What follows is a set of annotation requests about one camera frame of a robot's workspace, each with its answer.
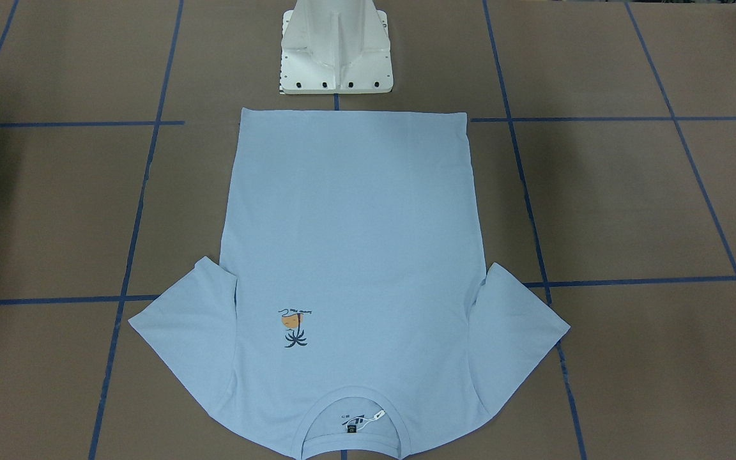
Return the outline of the light blue t-shirt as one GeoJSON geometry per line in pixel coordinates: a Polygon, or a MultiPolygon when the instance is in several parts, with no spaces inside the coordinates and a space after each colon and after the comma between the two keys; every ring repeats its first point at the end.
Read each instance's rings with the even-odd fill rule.
{"type": "Polygon", "coordinates": [[[480,428],[569,324],[487,265],[467,123],[243,109],[219,261],[131,326],[209,416],[284,456],[401,459],[480,428]]]}

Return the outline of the white hang tag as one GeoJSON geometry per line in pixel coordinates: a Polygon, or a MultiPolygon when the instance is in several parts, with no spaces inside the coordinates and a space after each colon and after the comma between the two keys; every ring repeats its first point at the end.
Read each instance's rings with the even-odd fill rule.
{"type": "Polygon", "coordinates": [[[385,415],[386,415],[386,411],[385,410],[377,411],[377,413],[375,413],[373,417],[371,417],[371,418],[366,417],[363,423],[365,425],[367,425],[368,423],[379,421],[385,415]]]}

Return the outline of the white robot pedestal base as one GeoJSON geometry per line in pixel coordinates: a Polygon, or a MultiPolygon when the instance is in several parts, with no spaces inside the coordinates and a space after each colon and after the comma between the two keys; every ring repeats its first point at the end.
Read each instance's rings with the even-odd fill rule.
{"type": "Polygon", "coordinates": [[[388,15],[373,1],[298,1],[282,15],[284,95],[390,93],[388,15]]]}

